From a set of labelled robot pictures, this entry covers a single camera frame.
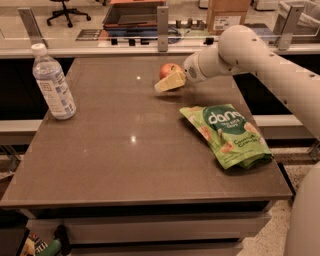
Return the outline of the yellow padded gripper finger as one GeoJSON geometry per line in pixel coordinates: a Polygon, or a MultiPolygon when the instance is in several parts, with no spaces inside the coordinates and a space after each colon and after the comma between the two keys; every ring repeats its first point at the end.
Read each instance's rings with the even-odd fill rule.
{"type": "Polygon", "coordinates": [[[186,76],[182,71],[174,71],[154,85],[158,93],[182,87],[186,82],[186,76]]]}

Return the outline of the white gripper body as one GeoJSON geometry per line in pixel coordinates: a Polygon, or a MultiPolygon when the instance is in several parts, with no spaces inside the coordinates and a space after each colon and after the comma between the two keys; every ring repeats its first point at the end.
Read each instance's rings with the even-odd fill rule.
{"type": "Polygon", "coordinates": [[[218,76],[220,74],[218,50],[208,47],[193,53],[185,59],[182,69],[187,80],[192,83],[218,76]]]}

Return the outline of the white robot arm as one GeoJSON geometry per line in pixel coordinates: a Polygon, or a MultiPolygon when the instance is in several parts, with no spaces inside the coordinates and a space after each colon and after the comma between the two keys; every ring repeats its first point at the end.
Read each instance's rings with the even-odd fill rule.
{"type": "MultiPolygon", "coordinates": [[[[180,68],[163,73],[158,92],[220,75],[250,73],[320,139],[320,77],[276,53],[250,28],[226,29],[216,46],[190,55],[180,68]]],[[[320,163],[302,180],[296,193],[284,256],[320,256],[320,163]]]]}

